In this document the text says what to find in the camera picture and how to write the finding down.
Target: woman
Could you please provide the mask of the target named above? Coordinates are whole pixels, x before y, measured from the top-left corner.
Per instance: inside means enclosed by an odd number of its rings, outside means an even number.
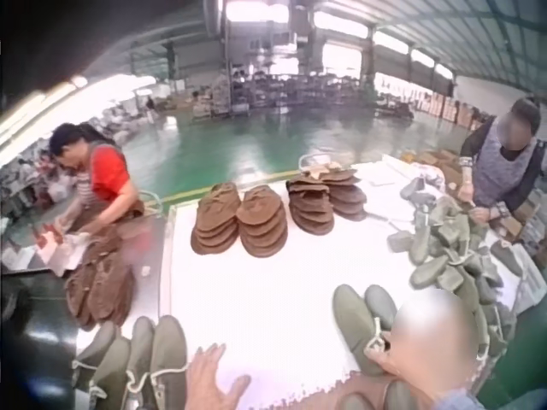
[[[114,143],[93,127],[62,124],[50,139],[50,153],[76,172],[78,197],[57,218],[63,231],[100,231],[121,217],[142,214],[142,202],[129,178],[126,160]]]
[[[458,197],[474,205],[470,216],[476,223],[510,216],[527,199],[542,173],[545,147],[535,138],[540,122],[539,104],[522,98],[463,143]]]

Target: red shirt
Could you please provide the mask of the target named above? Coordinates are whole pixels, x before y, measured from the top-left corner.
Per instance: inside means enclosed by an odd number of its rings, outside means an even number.
[[[93,152],[91,188],[105,201],[112,202],[129,180],[126,162],[114,147],[97,147]]]

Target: green floor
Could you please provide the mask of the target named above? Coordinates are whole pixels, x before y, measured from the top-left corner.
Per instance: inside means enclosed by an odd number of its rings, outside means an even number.
[[[405,150],[459,149],[466,134],[427,114],[417,114],[410,125],[348,111],[253,114],[203,123],[191,123],[181,114],[176,121],[170,118],[147,127],[123,151],[138,187],[154,191],[172,205],[221,181],[265,179],[294,170],[303,154],[335,150],[349,152],[355,162],[370,161],[381,154],[399,156]],[[48,212],[47,219],[55,213]],[[546,345],[544,300],[521,316],[515,341],[483,388],[479,398],[488,408],[547,387]]]

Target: yellow floor line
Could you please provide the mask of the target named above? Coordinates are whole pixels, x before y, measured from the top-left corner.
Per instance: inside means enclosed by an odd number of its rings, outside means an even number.
[[[258,179],[257,181],[254,181],[254,182],[262,182],[262,181],[271,182],[271,181],[276,180],[276,179],[291,177],[293,175],[296,175],[297,173],[298,173],[298,170],[284,171],[282,173],[272,173],[270,175],[267,175],[265,178]],[[205,186],[203,188],[198,188],[196,190],[187,190],[187,191],[184,191],[184,192],[179,192],[178,194],[165,196],[164,198],[162,198],[162,202],[172,202],[172,201],[177,201],[177,200],[182,199],[182,198],[187,198],[189,196],[196,196],[196,195],[204,194],[205,192],[209,192],[211,188],[212,188],[212,185],[211,186]]]

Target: white table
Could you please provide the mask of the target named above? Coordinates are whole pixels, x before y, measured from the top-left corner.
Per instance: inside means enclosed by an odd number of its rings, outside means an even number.
[[[399,196],[409,179],[382,162],[355,168],[368,196],[365,209],[412,230],[414,208]],[[393,184],[373,186],[367,181],[380,181],[374,175],[386,173],[391,173]],[[287,207],[285,183],[270,186]],[[270,258],[248,255],[240,240],[224,254],[200,256],[190,247],[196,208],[196,202],[172,208],[160,313],[179,320],[190,356],[200,346],[226,343],[218,372],[220,387],[229,389],[241,374],[253,377],[239,408],[299,400],[329,390],[358,370],[332,316],[332,294],[338,285],[349,284],[363,294],[369,285],[379,284],[398,307],[417,291],[409,285],[415,267],[407,253],[388,249],[386,237],[396,229],[382,220],[369,217],[356,223],[335,216],[333,231],[316,237],[288,216],[287,243]],[[487,244],[495,240],[490,232]],[[504,282],[500,300],[511,308],[519,279],[494,263]]]

